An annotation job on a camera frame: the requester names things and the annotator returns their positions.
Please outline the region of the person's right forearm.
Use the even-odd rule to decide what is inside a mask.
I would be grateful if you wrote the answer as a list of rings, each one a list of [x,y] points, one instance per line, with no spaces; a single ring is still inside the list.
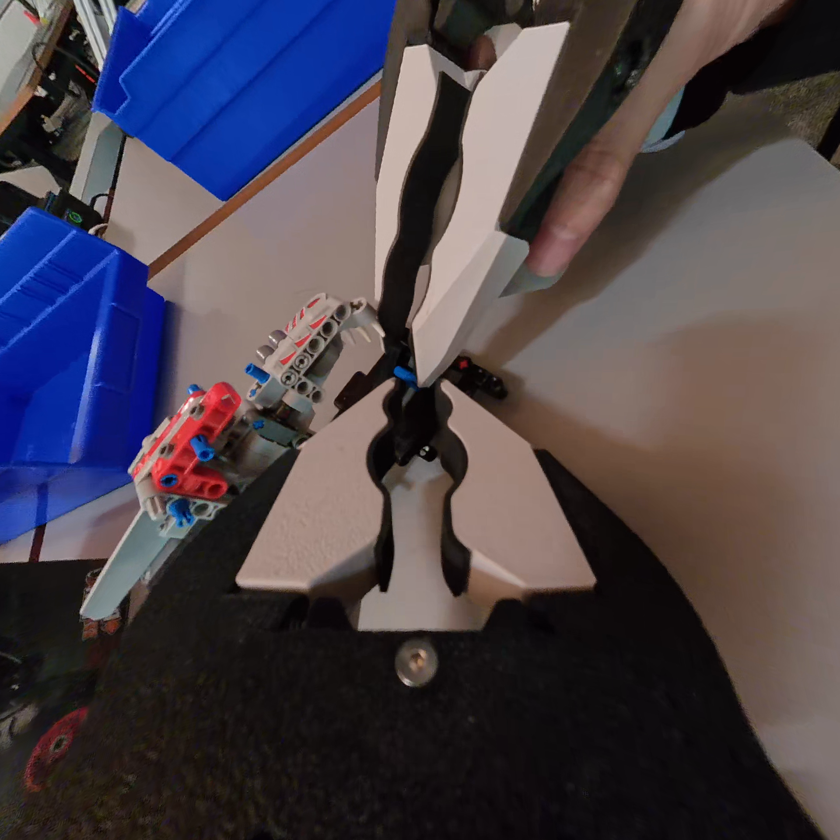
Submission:
[[[839,2],[795,2],[782,21],[761,28],[690,79],[658,141],[672,144],[708,121],[731,93],[749,95],[838,70]]]

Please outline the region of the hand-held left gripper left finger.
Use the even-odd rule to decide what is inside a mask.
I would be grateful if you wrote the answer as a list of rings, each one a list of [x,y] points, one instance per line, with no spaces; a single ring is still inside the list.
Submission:
[[[386,592],[393,567],[391,500],[371,451],[390,430],[395,382],[376,387],[311,437],[235,578],[244,591],[362,599]]]

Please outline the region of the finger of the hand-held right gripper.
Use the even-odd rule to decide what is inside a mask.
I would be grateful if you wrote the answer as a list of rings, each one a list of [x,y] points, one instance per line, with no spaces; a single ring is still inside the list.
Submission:
[[[521,31],[470,98],[455,207],[412,324],[422,387],[448,368],[529,252],[501,230],[501,212],[570,30],[562,22]]]
[[[406,47],[376,177],[374,299],[385,347],[408,344],[418,370],[445,370],[458,353],[422,335],[419,309],[452,216],[462,123],[463,71],[431,46]]]

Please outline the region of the grey red toy brick truck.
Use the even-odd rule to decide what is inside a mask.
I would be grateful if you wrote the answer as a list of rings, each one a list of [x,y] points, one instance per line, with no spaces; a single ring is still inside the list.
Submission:
[[[385,478],[415,457],[439,457],[439,383],[449,382],[468,397],[507,395],[498,377],[461,353],[433,384],[409,388],[393,370],[401,365],[415,372],[412,350],[406,343],[395,352],[385,347],[378,310],[364,298],[317,295],[270,335],[259,358],[246,369],[253,382],[246,396],[224,381],[208,389],[194,386],[143,440],[129,468],[140,510],[82,603],[82,617],[100,621],[114,612],[136,583],[154,576],[167,550],[208,529],[270,466],[286,458],[292,467],[315,433],[386,382],[397,386],[385,406],[390,430],[371,456],[391,500],[394,534]],[[394,561],[395,535],[393,545]],[[278,596],[305,606],[326,602],[345,614],[363,600],[244,591],[235,578],[235,592],[261,601]]]

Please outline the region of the black device green light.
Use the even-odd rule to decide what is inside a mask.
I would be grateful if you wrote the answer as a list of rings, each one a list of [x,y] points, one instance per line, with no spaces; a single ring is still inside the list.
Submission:
[[[103,216],[93,206],[64,189],[48,192],[40,205],[46,213],[87,232],[105,224]]]

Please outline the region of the blue plastic storage bin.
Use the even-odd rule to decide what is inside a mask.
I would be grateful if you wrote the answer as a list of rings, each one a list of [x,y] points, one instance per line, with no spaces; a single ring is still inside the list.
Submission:
[[[1,541],[131,482],[165,300],[123,249],[31,207],[1,240]]]
[[[382,69],[393,1],[118,12],[92,108],[227,201]]]

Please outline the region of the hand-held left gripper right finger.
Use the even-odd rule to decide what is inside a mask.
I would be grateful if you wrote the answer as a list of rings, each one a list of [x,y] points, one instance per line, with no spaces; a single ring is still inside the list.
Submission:
[[[452,594],[497,603],[592,590],[592,567],[531,445],[447,381],[438,423],[451,479],[440,551]]]

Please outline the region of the person's right hand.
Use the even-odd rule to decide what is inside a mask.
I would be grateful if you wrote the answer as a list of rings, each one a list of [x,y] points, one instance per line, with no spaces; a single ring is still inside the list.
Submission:
[[[674,22],[620,108],[566,168],[533,240],[526,264],[538,277],[562,274],[613,207],[649,131],[697,72],[793,2],[684,1]]]

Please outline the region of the black toy set box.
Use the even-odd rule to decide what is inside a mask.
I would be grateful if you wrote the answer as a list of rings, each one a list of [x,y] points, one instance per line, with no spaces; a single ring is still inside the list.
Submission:
[[[105,563],[2,564],[1,838],[70,752],[119,648],[129,597],[101,621],[80,614]]]

